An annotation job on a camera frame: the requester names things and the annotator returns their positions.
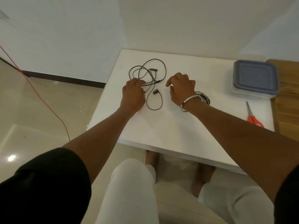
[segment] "white wall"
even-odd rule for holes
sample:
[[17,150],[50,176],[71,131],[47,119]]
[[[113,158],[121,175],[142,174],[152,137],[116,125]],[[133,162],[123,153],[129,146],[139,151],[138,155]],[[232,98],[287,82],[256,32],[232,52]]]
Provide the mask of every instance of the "white wall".
[[0,0],[0,44],[23,70],[99,82],[121,48],[299,61],[295,1]]

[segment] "wooden table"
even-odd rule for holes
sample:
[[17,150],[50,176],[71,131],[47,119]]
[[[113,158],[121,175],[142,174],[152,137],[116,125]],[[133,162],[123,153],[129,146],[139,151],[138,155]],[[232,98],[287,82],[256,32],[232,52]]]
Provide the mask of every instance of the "wooden table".
[[299,63],[268,60],[277,67],[279,94],[271,99],[275,132],[299,141]]
[[[181,112],[171,101],[169,88],[165,86],[167,79],[175,73],[188,74],[190,79],[196,81],[196,91],[209,96],[211,106],[246,120],[248,101],[256,118],[265,128],[273,131],[270,99],[242,97],[231,91],[235,60],[122,49],[88,129],[118,109],[122,87],[129,80],[128,71],[152,58],[162,60],[167,68],[166,78],[155,86],[162,94],[163,106],[152,111],[145,105],[128,122],[118,142],[230,170],[240,170],[205,126],[190,113]],[[147,67],[158,69],[157,80],[163,77],[164,67],[160,62],[152,62]],[[160,104],[159,94],[151,94],[149,105],[159,107]]]

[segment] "red cable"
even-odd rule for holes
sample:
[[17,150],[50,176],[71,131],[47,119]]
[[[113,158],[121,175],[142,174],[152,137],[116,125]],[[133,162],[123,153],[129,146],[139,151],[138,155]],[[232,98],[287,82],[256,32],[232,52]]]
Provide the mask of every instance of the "red cable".
[[69,141],[70,140],[70,136],[69,136],[69,132],[68,129],[66,128],[64,122],[61,120],[61,118],[58,117],[58,115],[56,115],[56,113],[49,107],[49,105],[47,105],[47,103],[41,98],[41,96],[38,94],[38,92],[35,90],[35,88],[33,87],[33,85],[31,84],[31,82],[28,80],[28,78],[26,77],[26,75],[22,72],[22,70],[17,66],[17,64],[11,59],[11,57],[7,54],[7,52],[2,48],[2,46],[0,45],[0,48],[3,50],[3,52],[5,52],[5,54],[8,56],[8,58],[14,63],[14,65],[16,66],[16,68],[18,69],[18,71],[20,73],[22,73],[22,75],[25,77],[25,79],[27,80],[27,82],[31,85],[32,89],[35,91],[35,93],[38,95],[38,97],[42,100],[42,102],[51,110],[51,112],[53,112],[53,114],[62,122],[62,124],[64,125],[64,128],[66,130],[66,133],[68,134],[68,138]]

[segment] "person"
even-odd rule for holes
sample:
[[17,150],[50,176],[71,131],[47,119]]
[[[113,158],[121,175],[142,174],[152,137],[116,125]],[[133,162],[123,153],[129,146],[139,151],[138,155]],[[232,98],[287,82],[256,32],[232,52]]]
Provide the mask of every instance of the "person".
[[[130,118],[145,104],[143,80],[123,87],[120,107],[82,135],[41,154],[0,184],[2,223],[80,223],[91,184],[103,168]],[[177,73],[166,83],[180,106],[195,95],[195,81]],[[217,110],[200,99],[186,102],[229,156],[260,188],[221,188],[209,183],[214,167],[199,164],[192,193],[228,223],[296,223],[299,143]],[[153,186],[159,154],[146,152],[146,164],[122,162],[112,173],[96,223],[158,223]],[[274,214],[271,214],[274,203]]]

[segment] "foot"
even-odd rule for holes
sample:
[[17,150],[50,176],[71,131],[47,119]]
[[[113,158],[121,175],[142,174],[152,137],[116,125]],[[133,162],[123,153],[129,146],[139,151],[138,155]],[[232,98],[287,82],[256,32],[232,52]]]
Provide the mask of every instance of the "foot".
[[214,171],[216,170],[216,167],[203,164],[203,163],[198,163],[197,166],[197,173],[196,177],[192,183],[192,194],[198,198],[199,193],[204,186],[205,183],[209,183],[211,181],[212,175]]
[[156,171],[156,176],[158,176],[158,164],[159,164],[160,153],[146,150],[145,151],[145,164],[150,164],[154,167]]

